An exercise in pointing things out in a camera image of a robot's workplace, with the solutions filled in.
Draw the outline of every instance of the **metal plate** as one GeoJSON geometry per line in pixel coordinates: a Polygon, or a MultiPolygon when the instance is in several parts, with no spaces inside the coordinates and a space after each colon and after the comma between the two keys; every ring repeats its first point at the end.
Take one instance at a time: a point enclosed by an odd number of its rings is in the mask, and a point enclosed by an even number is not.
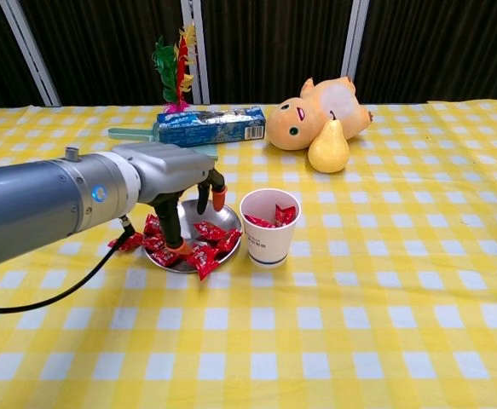
{"type": "MultiPolygon", "coordinates": [[[[200,234],[194,227],[195,223],[200,223],[202,221],[210,222],[216,226],[219,226],[223,230],[231,230],[232,228],[237,228],[242,231],[242,223],[240,222],[239,217],[236,215],[233,209],[227,206],[223,206],[223,209],[221,209],[220,211],[214,211],[211,200],[208,201],[205,213],[203,213],[202,215],[197,214],[196,199],[185,200],[178,203],[178,217],[180,218],[182,237],[191,245],[195,243],[200,245],[208,244],[205,241],[199,239],[200,234]]],[[[239,239],[235,247],[229,253],[218,256],[216,260],[220,262],[220,264],[225,263],[239,249],[241,240],[242,238],[239,239]]],[[[171,267],[164,267],[153,260],[149,256],[149,252],[146,249],[144,249],[144,253],[153,264],[164,268],[167,271],[181,274],[197,273],[197,270],[193,266],[187,264],[184,261],[181,261],[178,264],[174,264],[171,267]]]]}

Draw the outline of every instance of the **blue led light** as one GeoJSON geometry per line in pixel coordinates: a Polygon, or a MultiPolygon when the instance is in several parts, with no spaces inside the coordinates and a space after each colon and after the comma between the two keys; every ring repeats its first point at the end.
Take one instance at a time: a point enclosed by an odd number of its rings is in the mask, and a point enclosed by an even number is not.
{"type": "Polygon", "coordinates": [[[93,193],[91,194],[91,196],[93,196],[93,199],[95,201],[101,203],[108,197],[108,192],[103,186],[97,185],[93,187],[93,193]]]}

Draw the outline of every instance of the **black cable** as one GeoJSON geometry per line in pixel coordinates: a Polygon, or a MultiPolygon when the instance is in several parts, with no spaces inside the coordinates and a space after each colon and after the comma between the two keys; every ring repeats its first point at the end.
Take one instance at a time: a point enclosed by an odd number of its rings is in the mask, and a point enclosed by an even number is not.
{"type": "Polygon", "coordinates": [[[124,232],[121,233],[121,235],[118,237],[117,242],[112,246],[110,251],[102,258],[102,260],[99,261],[99,263],[93,268],[89,274],[87,274],[81,281],[79,281],[77,284],[73,285],[70,287],[68,290],[62,292],[61,294],[58,294],[52,298],[49,298],[47,300],[43,300],[40,302],[35,302],[34,304],[27,304],[27,305],[20,305],[19,307],[1,307],[0,308],[0,314],[15,314],[15,313],[24,313],[26,311],[31,311],[33,309],[37,308],[42,308],[42,307],[47,307],[48,305],[60,301],[65,297],[68,297],[70,294],[75,292],[75,290],[78,290],[80,287],[85,285],[90,279],[93,278],[93,276],[98,273],[98,271],[102,268],[104,264],[109,260],[109,258],[113,255],[113,253],[116,252],[116,250],[121,247],[127,239],[132,236],[135,233],[135,229],[132,227],[132,225],[129,222],[129,219],[125,218],[125,220],[129,223],[125,226],[126,222],[124,222],[124,232]]]}

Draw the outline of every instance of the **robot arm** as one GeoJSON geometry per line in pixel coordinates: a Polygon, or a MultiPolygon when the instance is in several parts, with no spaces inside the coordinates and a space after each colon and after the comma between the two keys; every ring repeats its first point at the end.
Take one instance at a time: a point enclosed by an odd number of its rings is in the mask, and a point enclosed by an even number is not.
{"type": "Polygon", "coordinates": [[[203,213],[212,186],[215,210],[227,188],[214,160],[159,142],[132,143],[111,152],[0,167],[0,262],[129,213],[135,204],[157,212],[166,244],[189,252],[180,235],[178,199],[199,187],[203,213]]]}

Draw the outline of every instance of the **orange plush animal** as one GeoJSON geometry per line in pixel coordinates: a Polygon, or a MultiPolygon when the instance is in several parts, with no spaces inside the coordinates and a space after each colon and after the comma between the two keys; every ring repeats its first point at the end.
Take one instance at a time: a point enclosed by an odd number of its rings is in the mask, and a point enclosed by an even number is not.
{"type": "Polygon", "coordinates": [[[355,97],[355,86],[347,78],[336,78],[314,85],[305,81],[300,98],[282,102],[269,114],[267,138],[280,149],[305,149],[322,132],[327,121],[340,121],[345,140],[363,131],[372,114],[355,97]]]}

